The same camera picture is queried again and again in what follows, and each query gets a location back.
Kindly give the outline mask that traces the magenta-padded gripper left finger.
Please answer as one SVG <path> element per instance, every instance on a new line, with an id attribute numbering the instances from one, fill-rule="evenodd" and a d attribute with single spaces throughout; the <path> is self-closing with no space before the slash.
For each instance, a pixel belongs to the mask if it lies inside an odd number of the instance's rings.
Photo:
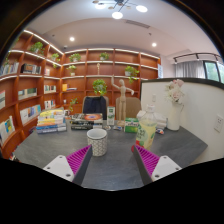
<path id="1" fill-rule="evenodd" d="M 68 156 L 57 156 L 44 167 L 44 170 L 81 185 L 91 157 L 92 146 L 87 145 Z"/>

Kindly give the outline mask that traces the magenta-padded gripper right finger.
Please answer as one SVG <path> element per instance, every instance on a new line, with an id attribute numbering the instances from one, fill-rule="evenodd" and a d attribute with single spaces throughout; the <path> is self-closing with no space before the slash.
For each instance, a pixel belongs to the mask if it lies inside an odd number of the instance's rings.
<path id="1" fill-rule="evenodd" d="M 133 145 L 131 151 L 136 159 L 144 185 L 181 170 L 181 167 L 167 155 L 159 157 L 139 145 Z"/>

